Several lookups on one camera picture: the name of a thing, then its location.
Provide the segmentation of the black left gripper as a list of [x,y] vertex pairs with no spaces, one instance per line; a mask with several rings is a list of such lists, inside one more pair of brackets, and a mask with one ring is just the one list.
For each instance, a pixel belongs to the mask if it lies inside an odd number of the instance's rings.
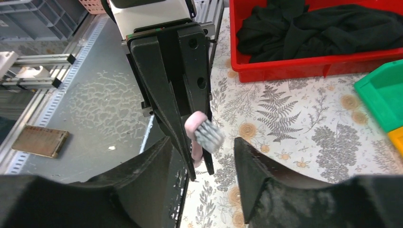
[[214,173],[211,155],[190,144],[185,121],[192,114],[211,120],[209,23],[179,20],[135,29],[122,41],[140,87],[145,117],[155,115],[162,131],[181,154],[189,178],[196,179],[196,163],[203,158]]

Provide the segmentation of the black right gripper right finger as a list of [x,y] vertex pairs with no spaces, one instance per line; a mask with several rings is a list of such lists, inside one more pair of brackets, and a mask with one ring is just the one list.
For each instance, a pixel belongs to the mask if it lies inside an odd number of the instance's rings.
[[245,223],[251,228],[400,228],[402,175],[358,175],[331,184],[300,174],[234,139]]

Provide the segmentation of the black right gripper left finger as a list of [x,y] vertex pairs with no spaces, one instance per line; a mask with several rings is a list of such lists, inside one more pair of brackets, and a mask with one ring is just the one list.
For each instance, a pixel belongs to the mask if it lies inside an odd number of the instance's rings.
[[3,228],[160,228],[172,155],[169,137],[86,182],[2,175]]

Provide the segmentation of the pink toothbrush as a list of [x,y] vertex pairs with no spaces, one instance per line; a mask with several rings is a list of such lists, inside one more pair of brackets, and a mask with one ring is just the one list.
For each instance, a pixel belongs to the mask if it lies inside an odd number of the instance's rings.
[[207,156],[203,155],[203,150],[211,155],[215,154],[223,145],[225,139],[223,132],[201,111],[191,114],[185,121],[184,128],[186,135],[191,140],[191,157],[196,168],[199,167],[202,160],[207,160]]

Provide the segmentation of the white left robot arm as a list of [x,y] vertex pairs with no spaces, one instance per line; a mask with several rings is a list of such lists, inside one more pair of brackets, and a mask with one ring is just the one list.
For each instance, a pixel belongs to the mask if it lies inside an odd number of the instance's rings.
[[212,153],[221,143],[210,107],[214,25],[194,20],[192,0],[104,0],[102,6],[118,26],[143,114],[172,139],[191,180],[201,162],[214,174]]

